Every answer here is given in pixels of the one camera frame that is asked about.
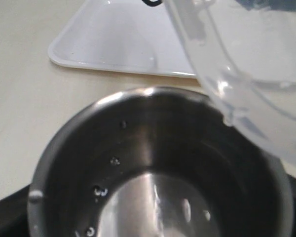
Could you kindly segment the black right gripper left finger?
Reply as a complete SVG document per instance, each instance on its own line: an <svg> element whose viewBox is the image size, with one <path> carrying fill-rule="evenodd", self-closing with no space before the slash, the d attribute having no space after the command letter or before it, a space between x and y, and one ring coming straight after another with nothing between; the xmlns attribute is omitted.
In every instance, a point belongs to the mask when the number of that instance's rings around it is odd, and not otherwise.
<svg viewBox="0 0 296 237"><path fill-rule="evenodd" d="M0 237L29 237L27 201L29 186L0 200Z"/></svg>

